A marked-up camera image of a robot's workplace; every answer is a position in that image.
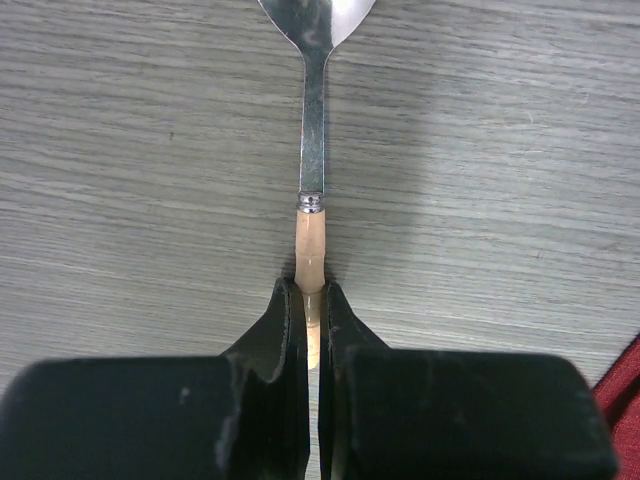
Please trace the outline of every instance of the metal spoon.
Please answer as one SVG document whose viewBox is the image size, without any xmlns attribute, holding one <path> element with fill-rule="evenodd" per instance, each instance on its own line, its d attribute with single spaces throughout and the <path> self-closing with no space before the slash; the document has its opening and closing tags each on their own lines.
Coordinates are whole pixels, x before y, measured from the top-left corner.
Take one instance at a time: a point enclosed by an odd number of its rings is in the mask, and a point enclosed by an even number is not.
<svg viewBox="0 0 640 480">
<path fill-rule="evenodd" d="M 304 60 L 300 190 L 296 226 L 296 284 L 307 316 L 309 368 L 320 356 L 324 286 L 324 76 L 331 52 L 360 25 L 375 0 L 258 0 Z"/>
</svg>

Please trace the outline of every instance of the dark red towel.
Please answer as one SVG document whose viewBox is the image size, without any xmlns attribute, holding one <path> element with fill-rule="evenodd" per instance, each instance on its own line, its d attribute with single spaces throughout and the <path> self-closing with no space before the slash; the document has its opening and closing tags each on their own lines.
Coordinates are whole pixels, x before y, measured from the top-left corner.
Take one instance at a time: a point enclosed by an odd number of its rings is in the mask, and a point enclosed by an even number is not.
<svg viewBox="0 0 640 480">
<path fill-rule="evenodd" d="M 620 459 L 616 480 L 640 480 L 640 336 L 600 380 L 594 393 Z"/>
</svg>

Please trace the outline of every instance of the red napkin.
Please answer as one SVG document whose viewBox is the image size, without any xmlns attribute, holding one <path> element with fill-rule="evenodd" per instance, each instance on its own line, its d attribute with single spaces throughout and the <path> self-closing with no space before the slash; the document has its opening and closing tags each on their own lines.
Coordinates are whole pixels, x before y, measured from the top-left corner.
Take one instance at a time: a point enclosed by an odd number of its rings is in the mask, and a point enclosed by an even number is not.
<svg viewBox="0 0 640 480">
<path fill-rule="evenodd" d="M 640 480 L 640 335 L 594 389 L 621 463 L 616 480 Z"/>
</svg>

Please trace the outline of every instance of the wooden handle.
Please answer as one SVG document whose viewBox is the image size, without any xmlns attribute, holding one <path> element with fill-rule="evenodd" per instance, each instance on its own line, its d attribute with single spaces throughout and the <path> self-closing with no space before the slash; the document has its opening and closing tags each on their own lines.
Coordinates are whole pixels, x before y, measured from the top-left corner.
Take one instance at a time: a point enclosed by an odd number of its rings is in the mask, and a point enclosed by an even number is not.
<svg viewBox="0 0 640 480">
<path fill-rule="evenodd" d="M 320 361 L 320 303 L 324 287 L 325 214 L 298 211 L 296 224 L 296 277 L 307 319 L 309 370 Z"/>
</svg>

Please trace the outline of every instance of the red fabric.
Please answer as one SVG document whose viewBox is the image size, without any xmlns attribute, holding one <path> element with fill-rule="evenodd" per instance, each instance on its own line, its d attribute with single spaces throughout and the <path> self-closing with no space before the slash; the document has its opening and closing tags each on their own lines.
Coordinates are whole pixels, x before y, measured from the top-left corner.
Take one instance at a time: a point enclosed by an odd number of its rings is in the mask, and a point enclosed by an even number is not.
<svg viewBox="0 0 640 480">
<path fill-rule="evenodd" d="M 640 480 L 640 336 L 596 386 L 621 463 L 616 480 Z"/>
</svg>

